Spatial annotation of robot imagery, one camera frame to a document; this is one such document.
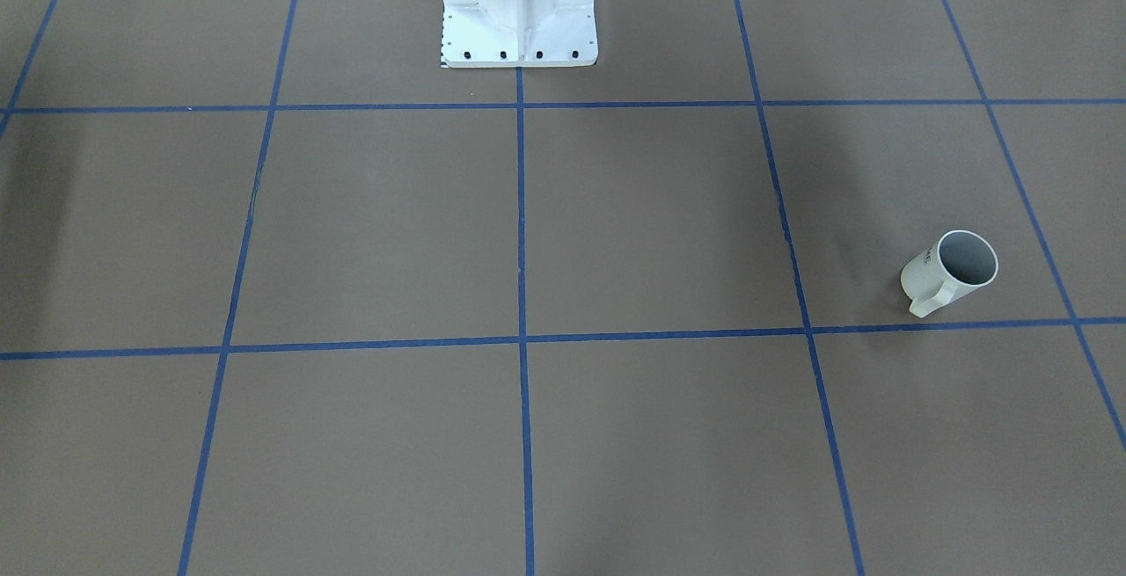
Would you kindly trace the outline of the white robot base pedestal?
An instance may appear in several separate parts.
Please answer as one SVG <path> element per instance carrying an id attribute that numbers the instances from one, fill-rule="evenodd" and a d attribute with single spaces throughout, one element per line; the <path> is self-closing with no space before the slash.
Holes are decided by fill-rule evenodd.
<path id="1" fill-rule="evenodd" d="M 443 0 L 440 66 L 588 68 L 599 56 L 596 0 Z"/>

